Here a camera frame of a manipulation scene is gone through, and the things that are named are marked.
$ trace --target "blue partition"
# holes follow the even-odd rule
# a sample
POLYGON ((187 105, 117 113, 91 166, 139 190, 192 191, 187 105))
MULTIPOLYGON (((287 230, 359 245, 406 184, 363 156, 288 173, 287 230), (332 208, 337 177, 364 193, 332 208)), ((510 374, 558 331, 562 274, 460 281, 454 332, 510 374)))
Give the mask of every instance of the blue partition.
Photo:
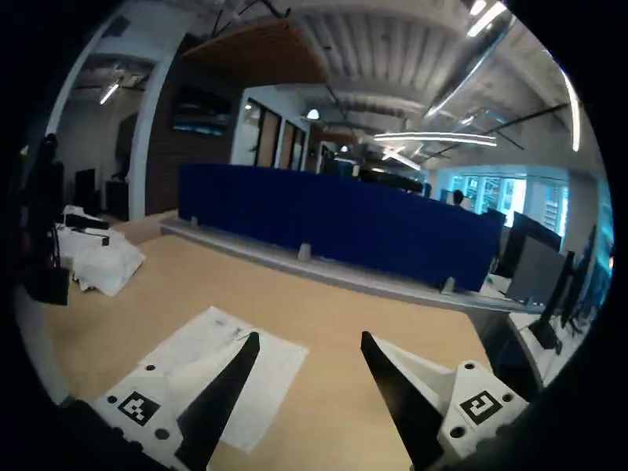
POLYGON ((502 226, 434 199, 351 178, 250 166, 190 164, 179 217, 288 249, 478 291, 502 226))

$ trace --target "television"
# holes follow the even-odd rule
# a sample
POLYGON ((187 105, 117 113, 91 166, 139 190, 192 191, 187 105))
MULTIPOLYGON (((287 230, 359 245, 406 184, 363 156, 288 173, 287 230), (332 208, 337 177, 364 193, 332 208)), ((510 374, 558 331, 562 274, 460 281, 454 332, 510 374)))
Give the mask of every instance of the television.
POLYGON ((211 92, 181 88, 173 106, 172 129, 219 137, 231 118, 232 102, 211 92))

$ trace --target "ceiling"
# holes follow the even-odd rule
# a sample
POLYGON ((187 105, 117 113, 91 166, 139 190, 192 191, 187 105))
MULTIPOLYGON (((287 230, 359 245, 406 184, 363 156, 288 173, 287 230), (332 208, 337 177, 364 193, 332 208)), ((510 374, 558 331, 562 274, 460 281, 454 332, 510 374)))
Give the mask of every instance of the ceiling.
MULTIPOLYGON (((265 0, 161 1, 195 11, 198 20, 192 33, 204 38, 275 18, 265 0)), ((298 95, 308 108, 318 108, 328 130, 353 133, 368 141, 373 133, 382 131, 458 131, 464 127, 461 119, 476 115, 465 131, 479 133, 569 102, 557 64, 538 39, 514 20, 504 27, 503 40, 496 42, 495 50, 470 79, 435 116, 425 117, 481 46, 483 33, 476 38, 466 35, 477 19, 469 14, 473 0, 271 2, 276 13, 283 15, 290 9, 289 18, 318 56, 338 102, 325 86, 291 84, 280 89, 298 95)), ((545 121, 567 146, 569 120, 565 109, 545 121)), ((523 126, 509 128, 504 134, 517 148, 524 147, 518 138, 531 136, 523 126)), ((406 152, 414 154, 417 144, 407 144, 406 152)), ((445 147, 431 143, 421 153, 432 155, 445 147)), ((472 146, 460 151, 477 154, 472 146)), ((439 157, 451 158, 451 154, 439 157)), ((417 155, 413 158, 425 160, 417 155)))
POLYGON ((121 89, 144 91, 152 64, 124 56, 92 54, 79 72, 70 100, 100 100, 118 80, 121 89))

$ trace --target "office desk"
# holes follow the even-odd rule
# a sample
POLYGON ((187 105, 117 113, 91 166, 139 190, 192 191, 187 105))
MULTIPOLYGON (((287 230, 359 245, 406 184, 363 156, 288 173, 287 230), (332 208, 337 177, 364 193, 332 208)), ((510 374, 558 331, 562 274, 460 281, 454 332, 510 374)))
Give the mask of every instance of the office desk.
POLYGON ((582 334, 576 334, 571 331, 568 325, 565 328, 561 327, 558 316, 553 317, 550 323, 556 331, 556 336, 563 343, 560 355, 558 355, 556 350, 545 350, 528 329, 528 326, 538 318, 539 316, 526 312, 511 312, 508 315, 508 324, 513 329, 517 341, 532 366, 537 386, 542 388, 552 382, 560 373, 560 370, 563 369, 563 366, 582 343, 588 327, 583 329, 582 334))
POLYGON ((489 367, 461 312, 328 286, 174 235, 139 247, 146 262, 116 297, 73 285, 69 307, 46 307, 58 363, 77 397, 106 392, 211 305, 309 349, 258 446, 247 455, 220 442, 214 471, 406 471, 410 460, 360 352, 363 330, 447 367, 465 359, 489 367))

